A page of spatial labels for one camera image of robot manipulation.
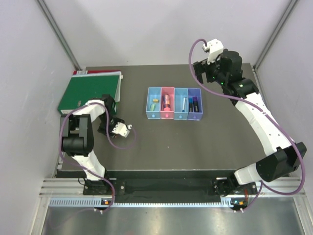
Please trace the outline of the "purple drawer bin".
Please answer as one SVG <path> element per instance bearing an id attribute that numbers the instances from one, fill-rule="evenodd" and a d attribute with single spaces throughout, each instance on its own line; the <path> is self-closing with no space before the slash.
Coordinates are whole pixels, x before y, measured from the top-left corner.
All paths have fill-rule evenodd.
<path id="1" fill-rule="evenodd" d="M 201 120 L 203 115 L 201 90 L 188 88 L 188 120 Z"/>

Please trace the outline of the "blue black marker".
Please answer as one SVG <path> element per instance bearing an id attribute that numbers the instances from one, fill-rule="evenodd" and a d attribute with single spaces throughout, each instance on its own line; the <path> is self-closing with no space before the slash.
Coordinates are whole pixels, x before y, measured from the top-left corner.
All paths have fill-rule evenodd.
<path id="1" fill-rule="evenodd" d="M 192 98 L 188 98 L 188 106 L 189 106 L 189 112 L 192 113 L 193 112 L 193 99 Z"/>

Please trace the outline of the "purple black highlighter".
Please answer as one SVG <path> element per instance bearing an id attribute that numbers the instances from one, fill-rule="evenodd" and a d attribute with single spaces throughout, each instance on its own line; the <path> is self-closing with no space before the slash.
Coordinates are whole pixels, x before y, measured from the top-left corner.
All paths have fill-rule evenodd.
<path id="1" fill-rule="evenodd" d="M 193 96 L 192 99 L 193 99 L 193 110 L 195 113 L 198 113 L 199 112 L 198 99 L 196 96 Z"/>

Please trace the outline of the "green ring binder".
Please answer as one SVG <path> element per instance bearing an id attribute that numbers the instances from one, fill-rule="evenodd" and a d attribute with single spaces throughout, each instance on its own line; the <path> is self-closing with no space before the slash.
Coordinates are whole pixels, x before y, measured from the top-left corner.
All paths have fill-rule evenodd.
<path id="1" fill-rule="evenodd" d="M 120 71 L 73 75 L 59 103 L 58 111 L 67 114 L 104 94 L 109 94 L 115 102 L 119 102 L 122 78 Z"/>

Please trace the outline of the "light blue bin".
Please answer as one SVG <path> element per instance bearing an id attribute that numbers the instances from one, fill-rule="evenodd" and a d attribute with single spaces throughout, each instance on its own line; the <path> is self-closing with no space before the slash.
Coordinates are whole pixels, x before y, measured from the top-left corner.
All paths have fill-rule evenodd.
<path id="1" fill-rule="evenodd" d="M 153 102 L 153 99 L 159 99 L 159 102 Z M 156 108 L 154 111 L 150 111 L 150 106 L 153 103 L 156 105 Z M 149 87 L 146 102 L 147 119 L 161 119 L 160 108 L 161 108 L 161 87 Z"/>
<path id="2" fill-rule="evenodd" d="M 182 112 L 183 97 L 186 97 L 185 112 Z M 175 120 L 187 120 L 188 117 L 188 89 L 187 88 L 175 88 Z"/>

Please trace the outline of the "white blue pen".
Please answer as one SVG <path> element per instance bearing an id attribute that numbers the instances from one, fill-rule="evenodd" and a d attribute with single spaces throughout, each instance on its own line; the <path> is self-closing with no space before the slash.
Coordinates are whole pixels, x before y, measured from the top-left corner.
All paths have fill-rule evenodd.
<path id="1" fill-rule="evenodd" d="M 182 112 L 185 112 L 186 97 L 183 97 Z"/>

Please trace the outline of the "pink drawer bin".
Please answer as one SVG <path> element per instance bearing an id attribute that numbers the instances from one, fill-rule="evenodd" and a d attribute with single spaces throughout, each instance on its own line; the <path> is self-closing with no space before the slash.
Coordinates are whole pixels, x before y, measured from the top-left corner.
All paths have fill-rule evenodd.
<path id="1" fill-rule="evenodd" d="M 173 119 L 175 111 L 175 88 L 161 88 L 161 119 Z"/>

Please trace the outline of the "crayon tube pink cap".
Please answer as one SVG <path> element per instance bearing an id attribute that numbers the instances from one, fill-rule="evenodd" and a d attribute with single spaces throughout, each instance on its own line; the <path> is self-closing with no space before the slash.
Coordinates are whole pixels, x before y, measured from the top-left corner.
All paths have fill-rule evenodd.
<path id="1" fill-rule="evenodd" d="M 170 112 L 171 111 L 171 97 L 169 94 L 164 94 L 163 98 L 163 111 Z"/>

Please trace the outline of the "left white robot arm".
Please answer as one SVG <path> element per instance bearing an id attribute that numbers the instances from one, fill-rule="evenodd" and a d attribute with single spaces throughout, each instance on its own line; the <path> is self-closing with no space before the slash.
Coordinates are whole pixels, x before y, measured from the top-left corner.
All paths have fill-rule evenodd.
<path id="1" fill-rule="evenodd" d="M 109 94 L 88 100 L 85 105 L 61 115 L 59 133 L 59 154 L 64 153 L 75 160 L 74 166 L 82 168 L 85 195 L 105 195 L 113 192 L 105 167 L 94 152 L 94 134 L 92 123 L 100 119 L 98 132 L 105 135 L 109 142 L 116 136 L 126 138 L 131 125 L 116 117 L 112 112 L 116 102 Z"/>

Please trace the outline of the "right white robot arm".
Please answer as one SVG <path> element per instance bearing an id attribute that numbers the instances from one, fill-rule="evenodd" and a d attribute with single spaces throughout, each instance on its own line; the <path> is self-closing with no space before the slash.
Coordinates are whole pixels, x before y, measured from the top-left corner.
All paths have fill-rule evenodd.
<path id="1" fill-rule="evenodd" d="M 244 116 L 263 147 L 263 159 L 239 168 L 227 177 L 232 193 L 241 193 L 247 184 L 272 182 L 302 168 L 307 151 L 305 144 L 294 142 L 275 121 L 255 83 L 243 76 L 242 58 L 238 52 L 219 50 L 212 61 L 190 62 L 189 69 L 199 85 L 203 84 L 205 75 L 208 83 L 216 82 L 221 86 L 223 92 L 219 96 L 228 98 Z"/>

